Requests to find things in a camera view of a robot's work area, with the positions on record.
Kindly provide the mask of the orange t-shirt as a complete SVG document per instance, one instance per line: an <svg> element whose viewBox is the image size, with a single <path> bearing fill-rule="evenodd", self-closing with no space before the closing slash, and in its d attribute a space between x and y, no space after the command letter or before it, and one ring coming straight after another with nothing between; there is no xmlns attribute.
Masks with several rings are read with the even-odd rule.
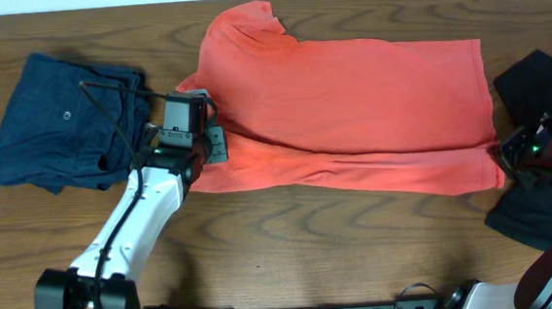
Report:
<svg viewBox="0 0 552 309"><path fill-rule="evenodd" d="M476 39L300 41L267 1L222 12L203 39L179 91L209 92L228 160L204 169L197 191L503 186Z"/></svg>

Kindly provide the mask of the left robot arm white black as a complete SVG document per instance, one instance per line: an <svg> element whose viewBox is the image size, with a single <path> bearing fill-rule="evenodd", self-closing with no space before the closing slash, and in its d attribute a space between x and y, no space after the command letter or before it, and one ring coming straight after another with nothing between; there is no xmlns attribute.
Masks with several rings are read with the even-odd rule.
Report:
<svg viewBox="0 0 552 309"><path fill-rule="evenodd" d="M145 144L123 196L96 238L67 270L47 269L34 309L143 308L137 284L168 220L207 163L225 162L225 136L204 89L171 92L156 146Z"/></svg>

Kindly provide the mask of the black folded garment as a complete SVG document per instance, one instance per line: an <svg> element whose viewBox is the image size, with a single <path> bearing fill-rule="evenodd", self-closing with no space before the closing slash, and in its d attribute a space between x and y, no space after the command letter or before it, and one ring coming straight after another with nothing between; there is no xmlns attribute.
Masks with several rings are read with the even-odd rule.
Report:
<svg viewBox="0 0 552 309"><path fill-rule="evenodd" d="M545 251L552 246L552 56L533 51L494 80L516 131L497 150L513 186L485 224Z"/></svg>

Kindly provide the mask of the navy blue folded shorts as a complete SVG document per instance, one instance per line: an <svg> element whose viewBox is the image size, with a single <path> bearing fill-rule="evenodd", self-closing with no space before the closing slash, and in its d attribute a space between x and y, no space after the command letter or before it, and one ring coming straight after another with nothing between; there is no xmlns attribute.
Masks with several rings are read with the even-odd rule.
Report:
<svg viewBox="0 0 552 309"><path fill-rule="evenodd" d="M0 186L108 189L127 178L150 104L143 73L32 53L0 124Z"/></svg>

